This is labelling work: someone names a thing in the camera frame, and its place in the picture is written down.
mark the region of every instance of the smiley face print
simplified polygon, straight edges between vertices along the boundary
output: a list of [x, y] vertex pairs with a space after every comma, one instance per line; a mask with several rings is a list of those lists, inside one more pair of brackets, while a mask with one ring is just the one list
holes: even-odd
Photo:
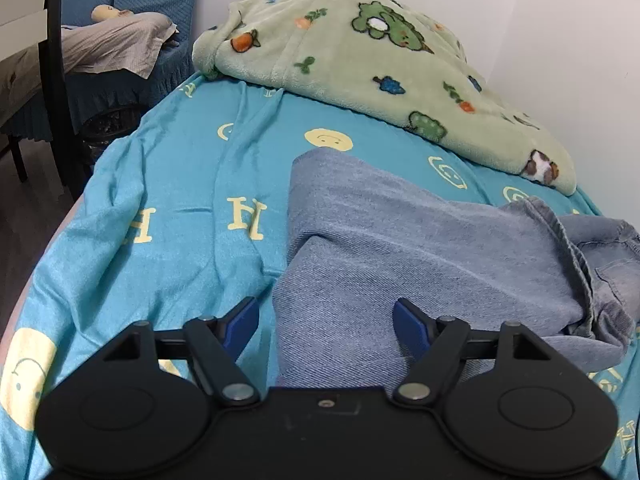
[[53, 341], [33, 328], [17, 330], [11, 340], [0, 380], [0, 404], [24, 430], [33, 431], [36, 408], [55, 353]]
[[336, 132], [335, 130], [315, 128], [313, 130], [309, 130], [305, 134], [305, 139], [311, 142], [314, 146], [333, 148], [339, 152], [348, 152], [353, 148], [351, 138], [343, 133]]

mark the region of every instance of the green blanket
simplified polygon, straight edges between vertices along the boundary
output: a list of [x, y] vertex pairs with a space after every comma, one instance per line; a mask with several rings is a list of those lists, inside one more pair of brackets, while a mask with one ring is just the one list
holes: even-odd
[[395, 0], [244, 0], [193, 63], [350, 108], [507, 173], [575, 190], [574, 164], [537, 121], [490, 91], [443, 25]]

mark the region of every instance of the beige cloth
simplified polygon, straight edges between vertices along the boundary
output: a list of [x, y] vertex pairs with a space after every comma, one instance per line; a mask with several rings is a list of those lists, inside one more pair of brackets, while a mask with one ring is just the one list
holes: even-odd
[[[175, 31], [175, 23], [158, 12], [111, 18], [71, 30], [63, 28], [65, 73], [95, 74], [124, 68], [147, 79], [162, 45]], [[39, 88], [37, 45], [0, 61], [0, 126]]]

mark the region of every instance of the blue bed sheet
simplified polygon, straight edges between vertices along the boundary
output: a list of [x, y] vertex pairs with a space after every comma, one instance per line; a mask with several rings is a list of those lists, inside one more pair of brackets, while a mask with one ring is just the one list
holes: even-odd
[[[38, 399], [133, 321], [178, 328], [256, 296], [260, 326], [238, 362], [262, 391], [274, 383], [271, 289], [286, 267], [290, 167], [316, 146], [348, 150], [446, 200], [499, 206], [535, 195], [558, 214], [598, 213], [580, 190], [565, 197], [350, 110], [192, 76], [107, 149], [75, 218], [36, 267], [0, 381], [2, 478], [48, 471], [33, 438]], [[631, 399], [621, 423], [638, 412], [634, 352], [635, 343], [610, 391]], [[160, 365], [188, 375], [184, 362]], [[603, 388], [613, 384], [602, 382], [607, 373], [594, 376]], [[631, 429], [621, 430], [624, 450]], [[616, 445], [607, 469], [637, 478], [627, 451], [621, 469]]]

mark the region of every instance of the brown and white animal print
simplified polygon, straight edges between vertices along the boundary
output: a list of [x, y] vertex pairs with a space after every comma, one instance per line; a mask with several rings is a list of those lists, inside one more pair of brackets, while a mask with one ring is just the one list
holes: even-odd
[[520, 176], [545, 186], [551, 186], [559, 174], [558, 166], [549, 160], [548, 156], [538, 150], [533, 150]]

